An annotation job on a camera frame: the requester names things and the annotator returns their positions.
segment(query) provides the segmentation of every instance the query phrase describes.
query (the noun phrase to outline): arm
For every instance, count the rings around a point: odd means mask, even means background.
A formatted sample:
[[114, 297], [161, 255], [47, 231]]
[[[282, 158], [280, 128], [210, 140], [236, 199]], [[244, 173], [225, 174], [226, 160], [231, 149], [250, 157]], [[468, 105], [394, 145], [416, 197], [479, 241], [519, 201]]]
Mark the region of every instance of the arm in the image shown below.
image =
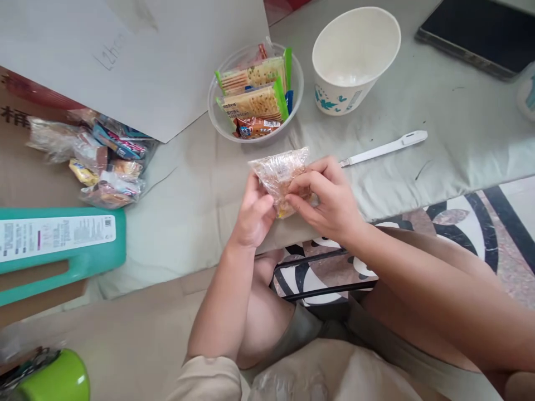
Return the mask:
[[236, 361], [244, 337], [255, 251], [275, 219], [272, 206], [273, 197], [262, 192], [251, 173], [236, 226], [195, 317], [186, 361], [199, 355]]
[[300, 187], [310, 187], [321, 200], [313, 208], [289, 195], [287, 200], [303, 218], [373, 266], [392, 292], [484, 373], [535, 371], [534, 311], [364, 222], [336, 160], [311, 164], [292, 182], [290, 191]]

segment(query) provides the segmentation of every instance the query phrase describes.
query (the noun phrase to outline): green cup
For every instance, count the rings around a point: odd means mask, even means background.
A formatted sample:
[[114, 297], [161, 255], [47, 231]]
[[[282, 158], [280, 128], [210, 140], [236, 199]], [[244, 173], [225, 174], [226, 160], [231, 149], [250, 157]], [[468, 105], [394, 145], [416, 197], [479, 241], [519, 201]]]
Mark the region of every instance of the green cup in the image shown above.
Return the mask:
[[70, 349], [49, 366], [24, 379], [15, 399], [28, 401], [89, 401], [89, 376], [81, 358]]

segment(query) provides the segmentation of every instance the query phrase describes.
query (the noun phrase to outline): white pen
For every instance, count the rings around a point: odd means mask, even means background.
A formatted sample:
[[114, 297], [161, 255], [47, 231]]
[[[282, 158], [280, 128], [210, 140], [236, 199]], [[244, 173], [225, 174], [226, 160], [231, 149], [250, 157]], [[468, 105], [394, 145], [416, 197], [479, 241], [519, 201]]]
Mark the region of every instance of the white pen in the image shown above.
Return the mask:
[[427, 131], [413, 131], [409, 134], [402, 136], [398, 140], [395, 140], [394, 142], [390, 142], [386, 145], [379, 146], [378, 148], [375, 148], [375, 149], [372, 149], [363, 153], [359, 153], [358, 155], [351, 156], [348, 159], [342, 160], [340, 162], [340, 166], [345, 167], [345, 166], [363, 162], [365, 160], [370, 160], [378, 156], [383, 156], [387, 153], [417, 144], [426, 139], [427, 139]]

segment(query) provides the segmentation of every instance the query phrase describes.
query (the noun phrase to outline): patterned floor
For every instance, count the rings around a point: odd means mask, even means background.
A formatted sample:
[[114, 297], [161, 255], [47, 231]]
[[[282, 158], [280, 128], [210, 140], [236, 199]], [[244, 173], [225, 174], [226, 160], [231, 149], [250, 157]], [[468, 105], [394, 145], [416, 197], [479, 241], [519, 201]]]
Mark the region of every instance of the patterned floor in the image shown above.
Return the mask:
[[[478, 191], [377, 223], [436, 235], [454, 241], [484, 260], [501, 279], [504, 289], [535, 309], [535, 242], [499, 187]], [[284, 261], [299, 260], [340, 249], [327, 238], [287, 247]], [[281, 268], [274, 285], [280, 296], [319, 288], [376, 280], [359, 259], [338, 255]], [[343, 302], [347, 293], [306, 298], [310, 305]]]

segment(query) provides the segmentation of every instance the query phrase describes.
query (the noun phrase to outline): white paper cup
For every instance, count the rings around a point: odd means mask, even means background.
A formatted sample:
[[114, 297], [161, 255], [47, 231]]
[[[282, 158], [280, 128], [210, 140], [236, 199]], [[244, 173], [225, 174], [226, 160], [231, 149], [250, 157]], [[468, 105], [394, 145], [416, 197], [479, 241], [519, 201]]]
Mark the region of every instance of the white paper cup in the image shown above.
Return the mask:
[[312, 50], [318, 108], [334, 116], [356, 109], [400, 44], [400, 25], [382, 8], [355, 8], [332, 20]]

